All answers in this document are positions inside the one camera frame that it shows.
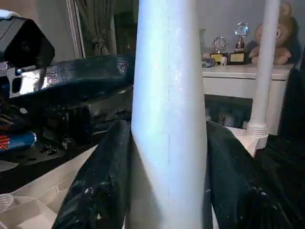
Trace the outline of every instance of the trophy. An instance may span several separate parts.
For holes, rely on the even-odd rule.
[[[227,53],[221,53],[221,50],[224,49],[227,45],[227,40],[222,37],[216,37],[214,42],[213,42],[213,48],[217,53],[211,53],[210,57],[215,58],[215,61],[220,64],[221,58],[222,57],[227,57],[228,58],[228,54]]]
[[[237,24],[234,34],[238,37],[235,45],[235,52],[230,54],[230,64],[245,64],[246,55],[244,53],[243,38],[248,36],[250,28],[247,23],[241,22]]]

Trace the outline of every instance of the curtain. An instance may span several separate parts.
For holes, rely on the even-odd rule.
[[[75,0],[92,37],[94,55],[111,53],[111,22],[115,0]]]

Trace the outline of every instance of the white dresser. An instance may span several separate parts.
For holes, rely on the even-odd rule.
[[[275,65],[272,74],[268,107],[269,134],[276,135],[281,118],[283,100],[293,65]],[[226,65],[203,68],[204,93],[229,97],[253,99],[257,66]]]

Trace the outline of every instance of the grey wall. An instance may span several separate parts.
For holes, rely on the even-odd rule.
[[[305,1],[288,0],[292,5],[292,16],[299,26],[299,49],[305,45]],[[202,52],[210,52],[215,37],[224,36],[228,40],[226,52],[232,52],[237,38],[233,34],[236,24],[249,23],[252,31],[245,43],[254,40],[254,32],[262,23],[265,0],[198,0],[199,29],[205,29],[201,35]]]
[[[0,9],[33,19],[55,48],[53,62],[75,59],[64,0],[0,0]]]

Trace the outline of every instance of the white cylinder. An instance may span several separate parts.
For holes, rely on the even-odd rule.
[[[259,50],[256,91],[247,134],[267,140],[267,114],[272,79],[276,32],[280,12],[280,0],[266,0],[262,39]]]
[[[140,0],[129,229],[202,229],[206,169],[197,0]]]

